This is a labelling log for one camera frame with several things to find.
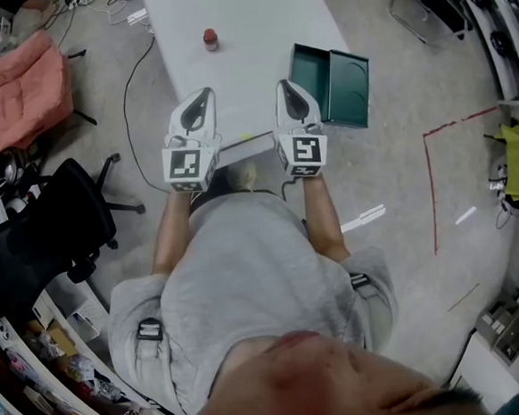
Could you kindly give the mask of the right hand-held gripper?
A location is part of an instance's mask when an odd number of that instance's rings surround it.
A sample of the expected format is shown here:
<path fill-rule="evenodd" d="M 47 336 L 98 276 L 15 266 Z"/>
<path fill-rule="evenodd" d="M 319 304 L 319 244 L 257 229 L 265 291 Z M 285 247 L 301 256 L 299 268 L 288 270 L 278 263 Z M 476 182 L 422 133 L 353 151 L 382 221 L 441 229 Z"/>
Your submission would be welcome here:
<path fill-rule="evenodd" d="M 309 125 L 275 133 L 276 153 L 290 178 L 314 178 L 326 164 L 327 136 L 317 100 L 300 85 L 281 79 L 276 86 L 276 121 L 284 128 L 293 122 Z"/>

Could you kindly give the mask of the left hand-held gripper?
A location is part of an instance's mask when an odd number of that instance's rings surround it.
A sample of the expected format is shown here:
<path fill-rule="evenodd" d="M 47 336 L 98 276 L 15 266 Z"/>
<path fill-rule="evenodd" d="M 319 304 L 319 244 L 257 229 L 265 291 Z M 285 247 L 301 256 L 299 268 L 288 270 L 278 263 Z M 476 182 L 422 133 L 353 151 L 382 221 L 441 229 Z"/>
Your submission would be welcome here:
<path fill-rule="evenodd" d="M 215 92 L 210 87 L 188 95 L 171 113 L 161 159 L 164 182 L 172 191 L 202 193 L 210 187 L 220 151 L 216 118 Z"/>

